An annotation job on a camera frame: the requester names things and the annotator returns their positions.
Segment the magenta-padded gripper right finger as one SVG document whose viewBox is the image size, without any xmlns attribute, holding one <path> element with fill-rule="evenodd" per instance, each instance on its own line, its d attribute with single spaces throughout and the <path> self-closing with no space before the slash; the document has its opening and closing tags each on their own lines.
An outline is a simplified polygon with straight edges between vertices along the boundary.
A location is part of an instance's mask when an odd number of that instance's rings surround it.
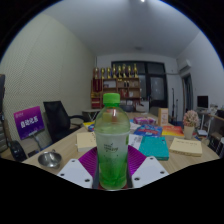
<svg viewBox="0 0 224 224">
<path fill-rule="evenodd" d="M 127 187 L 141 188 L 169 175 L 154 156 L 146 157 L 132 146 L 128 147 Z"/>
</svg>

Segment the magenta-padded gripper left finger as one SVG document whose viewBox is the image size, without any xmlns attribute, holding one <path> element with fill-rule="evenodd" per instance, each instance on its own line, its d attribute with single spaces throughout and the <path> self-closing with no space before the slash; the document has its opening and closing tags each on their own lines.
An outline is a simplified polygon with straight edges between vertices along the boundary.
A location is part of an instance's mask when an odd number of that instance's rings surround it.
<svg viewBox="0 0 224 224">
<path fill-rule="evenodd" d="M 71 159 L 58 176 L 81 187 L 97 189 L 99 185 L 97 148 L 92 148 L 79 159 Z"/>
</svg>

